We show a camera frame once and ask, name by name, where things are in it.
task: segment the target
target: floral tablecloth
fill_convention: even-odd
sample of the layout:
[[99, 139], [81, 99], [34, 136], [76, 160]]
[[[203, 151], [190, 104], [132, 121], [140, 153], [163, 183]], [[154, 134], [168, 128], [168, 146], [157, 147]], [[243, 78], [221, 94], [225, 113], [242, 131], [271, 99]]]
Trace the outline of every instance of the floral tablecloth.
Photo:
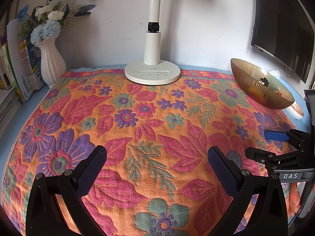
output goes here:
[[[256, 103], [228, 74], [182, 70], [172, 84], [143, 86], [126, 79], [123, 69], [68, 72], [16, 140], [2, 206], [25, 235], [34, 176], [73, 169], [103, 145], [106, 164], [82, 201], [107, 235], [206, 235], [232, 201], [207, 163], [208, 148], [216, 145], [239, 168], [266, 175], [245, 149], [289, 152], [288, 144], [266, 140], [264, 131], [291, 127], [282, 111]], [[59, 196], [58, 202], [77, 231]]]

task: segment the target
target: light blue carnation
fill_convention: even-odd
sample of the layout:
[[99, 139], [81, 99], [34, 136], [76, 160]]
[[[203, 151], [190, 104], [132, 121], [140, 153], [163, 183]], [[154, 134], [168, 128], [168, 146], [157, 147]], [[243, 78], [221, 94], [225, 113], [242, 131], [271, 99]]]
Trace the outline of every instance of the light blue carnation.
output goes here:
[[61, 25], [56, 20], [48, 20], [43, 27], [43, 38], [57, 37], [60, 34]]
[[34, 28], [31, 33], [31, 43], [35, 44], [43, 40], [43, 25]]

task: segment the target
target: screw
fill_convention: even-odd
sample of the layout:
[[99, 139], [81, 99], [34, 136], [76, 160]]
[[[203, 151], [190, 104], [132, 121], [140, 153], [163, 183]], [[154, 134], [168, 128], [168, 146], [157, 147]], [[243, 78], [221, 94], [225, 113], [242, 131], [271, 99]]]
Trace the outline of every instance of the screw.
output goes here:
[[271, 173], [271, 177], [272, 177], [273, 179], [278, 179], [278, 175], [277, 175], [276, 173]]
[[36, 179], [40, 179], [40, 178], [42, 178], [42, 176], [43, 176], [43, 173], [38, 173], [38, 174], [36, 175]]
[[72, 169], [66, 169], [63, 173], [65, 174], [65, 176], [70, 176], [72, 174]]
[[250, 175], [250, 172], [248, 170], [242, 170], [242, 174], [244, 176], [249, 176]]

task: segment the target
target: white wall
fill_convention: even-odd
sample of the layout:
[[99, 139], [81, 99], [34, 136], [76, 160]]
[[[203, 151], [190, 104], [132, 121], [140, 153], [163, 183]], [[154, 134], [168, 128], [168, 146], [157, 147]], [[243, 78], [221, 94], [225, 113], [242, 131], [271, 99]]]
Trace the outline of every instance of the white wall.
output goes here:
[[[19, 0], [30, 11], [45, 0]], [[56, 45], [68, 69], [128, 64], [142, 59], [149, 0], [80, 0], [96, 4], [91, 16], [74, 18]], [[255, 0], [162, 0], [160, 26], [162, 59], [176, 64], [231, 70], [230, 59], [240, 58], [263, 69], [279, 70], [281, 77], [304, 96], [315, 70], [313, 60], [307, 83], [288, 78], [275, 59], [250, 46]]]

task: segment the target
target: white vase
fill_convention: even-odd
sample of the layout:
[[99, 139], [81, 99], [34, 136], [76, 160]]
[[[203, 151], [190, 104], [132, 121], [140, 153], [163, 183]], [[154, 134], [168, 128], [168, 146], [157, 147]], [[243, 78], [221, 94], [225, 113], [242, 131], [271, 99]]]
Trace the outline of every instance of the white vase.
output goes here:
[[36, 46], [40, 48], [42, 54], [42, 78], [50, 88], [54, 86], [67, 71], [65, 61], [56, 48], [56, 38], [57, 37], [44, 39], [36, 44]]

